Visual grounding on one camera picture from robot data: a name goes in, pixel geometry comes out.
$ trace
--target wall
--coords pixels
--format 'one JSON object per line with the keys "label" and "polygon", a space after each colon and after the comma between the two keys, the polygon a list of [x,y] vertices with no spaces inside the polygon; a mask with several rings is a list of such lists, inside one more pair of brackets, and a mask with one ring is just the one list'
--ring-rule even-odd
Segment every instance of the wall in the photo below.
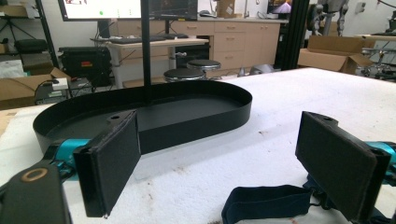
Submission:
{"label": "wall", "polygon": [[[198,10],[210,10],[210,0],[199,0]],[[360,14],[355,14],[355,7],[358,1],[366,3],[365,11]],[[11,3],[18,3],[17,0],[8,0]],[[247,10],[250,17],[256,17],[258,11],[266,12],[267,0],[259,0],[256,5],[256,0],[248,0]],[[61,11],[56,0],[42,0],[47,21],[49,24],[50,33],[54,42],[55,50],[60,47],[90,47],[93,46],[90,38],[96,34],[96,22],[93,21],[62,21]],[[387,7],[383,4],[377,5],[376,1],[372,0],[349,0],[349,11],[346,14],[345,36],[353,36],[357,34],[371,34],[377,32],[384,32],[389,26],[387,17],[392,15],[392,11],[396,8]],[[245,1],[236,0],[235,13],[244,13]],[[22,29],[29,31],[37,38],[44,38],[42,33],[40,21],[15,21]],[[18,39],[28,38],[25,34],[15,31]],[[0,34],[0,39],[11,35],[6,29]]]}

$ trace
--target monitor screen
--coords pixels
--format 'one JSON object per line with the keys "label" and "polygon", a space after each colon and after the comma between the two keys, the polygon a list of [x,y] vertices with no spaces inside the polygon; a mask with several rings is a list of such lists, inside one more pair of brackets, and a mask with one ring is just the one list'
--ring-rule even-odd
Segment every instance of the monitor screen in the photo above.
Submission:
{"label": "monitor screen", "polygon": [[140,0],[58,0],[64,21],[140,19]]}
{"label": "monitor screen", "polygon": [[196,21],[198,0],[149,0],[149,15],[156,20]]}
{"label": "monitor screen", "polygon": [[280,19],[286,19],[291,13],[291,0],[268,0],[267,13],[278,14]]}

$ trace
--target round stool seat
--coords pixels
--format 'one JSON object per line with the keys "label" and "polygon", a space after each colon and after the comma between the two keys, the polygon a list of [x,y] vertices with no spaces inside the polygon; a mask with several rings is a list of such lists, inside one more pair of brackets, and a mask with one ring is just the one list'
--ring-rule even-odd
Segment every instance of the round stool seat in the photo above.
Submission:
{"label": "round stool seat", "polygon": [[221,63],[213,61],[213,60],[192,60],[187,63],[188,68],[192,69],[201,69],[201,70],[216,70],[221,68]]}
{"label": "round stool seat", "polygon": [[163,73],[163,76],[167,82],[205,79],[205,73],[190,68],[171,69]]}

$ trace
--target black tray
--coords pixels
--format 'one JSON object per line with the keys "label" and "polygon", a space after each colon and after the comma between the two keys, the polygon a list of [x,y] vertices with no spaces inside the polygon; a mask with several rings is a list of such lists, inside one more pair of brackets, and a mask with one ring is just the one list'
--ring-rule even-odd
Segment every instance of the black tray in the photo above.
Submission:
{"label": "black tray", "polygon": [[217,81],[164,83],[88,94],[41,112],[33,127],[43,152],[58,139],[94,138],[124,110],[137,109],[142,154],[176,146],[245,124],[252,96]]}

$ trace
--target black strap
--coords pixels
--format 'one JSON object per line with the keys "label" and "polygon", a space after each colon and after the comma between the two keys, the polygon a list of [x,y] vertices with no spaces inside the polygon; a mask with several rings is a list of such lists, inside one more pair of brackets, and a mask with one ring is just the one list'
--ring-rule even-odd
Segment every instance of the black strap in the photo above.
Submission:
{"label": "black strap", "polygon": [[224,224],[244,219],[296,217],[308,213],[312,191],[291,185],[234,189],[221,216]]}

